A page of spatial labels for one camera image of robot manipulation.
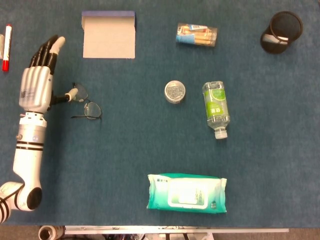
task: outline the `white robotic arm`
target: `white robotic arm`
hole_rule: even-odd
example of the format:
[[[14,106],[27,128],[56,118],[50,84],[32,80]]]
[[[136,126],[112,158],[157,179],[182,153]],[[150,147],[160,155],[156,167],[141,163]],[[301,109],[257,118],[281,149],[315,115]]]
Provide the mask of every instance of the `white robotic arm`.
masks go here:
[[[19,105],[21,114],[13,171],[24,183],[7,182],[0,187],[0,223],[11,215],[11,210],[32,211],[42,199],[40,167],[47,122],[44,113],[51,105],[69,102],[77,94],[73,88],[64,96],[54,96],[53,75],[57,56],[65,38],[54,35],[32,57],[22,75]]]

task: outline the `eyeglasses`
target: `eyeglasses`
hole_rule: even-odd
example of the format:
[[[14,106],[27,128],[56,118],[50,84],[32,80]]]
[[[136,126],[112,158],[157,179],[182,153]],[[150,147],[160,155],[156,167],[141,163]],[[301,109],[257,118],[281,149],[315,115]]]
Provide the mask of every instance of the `eyeglasses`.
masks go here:
[[[100,119],[102,115],[102,110],[98,104],[88,99],[89,95],[85,87],[79,83],[72,83],[72,84],[75,89],[78,89],[77,94],[72,100],[79,103],[87,101],[87,103],[84,105],[84,115],[72,116],[71,118],[75,119],[75,118],[86,117],[87,119],[90,119],[90,120]]]

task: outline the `black cup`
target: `black cup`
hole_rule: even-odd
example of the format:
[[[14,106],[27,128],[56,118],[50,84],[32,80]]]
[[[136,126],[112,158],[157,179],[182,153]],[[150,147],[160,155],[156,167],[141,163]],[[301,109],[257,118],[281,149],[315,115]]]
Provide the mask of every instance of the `black cup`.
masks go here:
[[[301,19],[290,11],[276,13],[260,37],[262,48],[270,54],[280,54],[303,32]]]

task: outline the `plastic bottle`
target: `plastic bottle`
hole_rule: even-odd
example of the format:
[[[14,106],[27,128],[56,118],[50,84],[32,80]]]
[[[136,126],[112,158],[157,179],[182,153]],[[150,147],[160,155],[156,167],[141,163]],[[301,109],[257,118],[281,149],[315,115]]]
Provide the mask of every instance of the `plastic bottle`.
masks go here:
[[[225,87],[222,81],[206,82],[202,88],[207,123],[214,129],[216,139],[228,137],[226,127],[230,122]]]

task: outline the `wet wipes package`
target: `wet wipes package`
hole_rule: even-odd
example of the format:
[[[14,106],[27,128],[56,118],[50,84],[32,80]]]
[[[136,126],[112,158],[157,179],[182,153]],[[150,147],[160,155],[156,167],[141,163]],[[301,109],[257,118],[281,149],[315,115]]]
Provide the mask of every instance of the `wet wipes package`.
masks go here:
[[[183,173],[149,174],[148,209],[226,213],[226,178]]]

